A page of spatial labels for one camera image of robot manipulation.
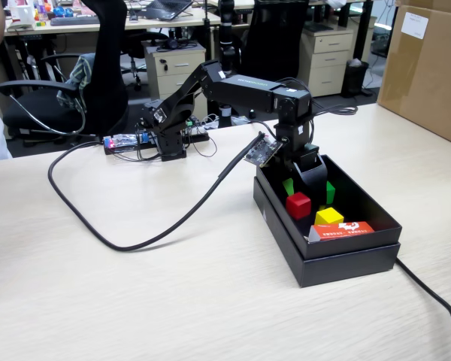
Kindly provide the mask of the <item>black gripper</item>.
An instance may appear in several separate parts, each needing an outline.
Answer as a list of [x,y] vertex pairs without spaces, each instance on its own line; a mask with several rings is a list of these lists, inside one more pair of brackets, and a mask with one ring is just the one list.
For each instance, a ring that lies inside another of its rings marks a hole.
[[309,123],[294,126],[278,123],[276,136],[283,142],[278,156],[285,166],[282,185],[287,196],[299,191],[299,173],[311,198],[324,205],[327,201],[328,171],[324,163],[316,165],[319,147],[311,143]]

